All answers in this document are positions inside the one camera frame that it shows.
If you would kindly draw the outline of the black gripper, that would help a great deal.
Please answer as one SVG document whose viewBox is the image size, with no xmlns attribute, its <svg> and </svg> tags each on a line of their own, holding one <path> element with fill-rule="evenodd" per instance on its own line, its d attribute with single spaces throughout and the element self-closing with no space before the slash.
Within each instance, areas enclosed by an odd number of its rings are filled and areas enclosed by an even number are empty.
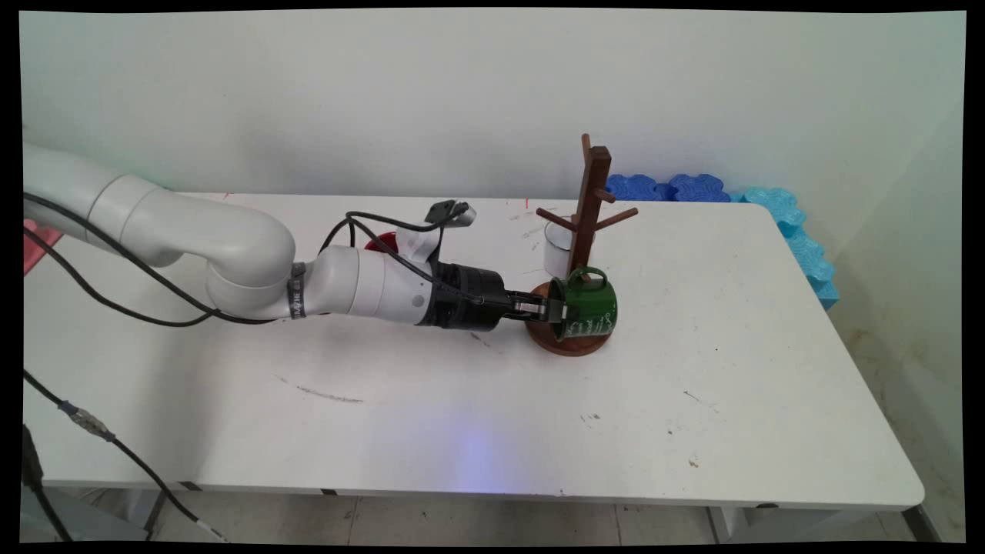
<svg viewBox="0 0 985 554">
<path fill-rule="evenodd" d="M 490 331 L 507 313 L 513 320 L 553 324 L 563 322 L 569 312 L 558 295 L 506 291 L 503 277 L 492 270 L 455 263 L 430 268 L 439 284 L 432 287 L 420 326 Z"/>
</svg>

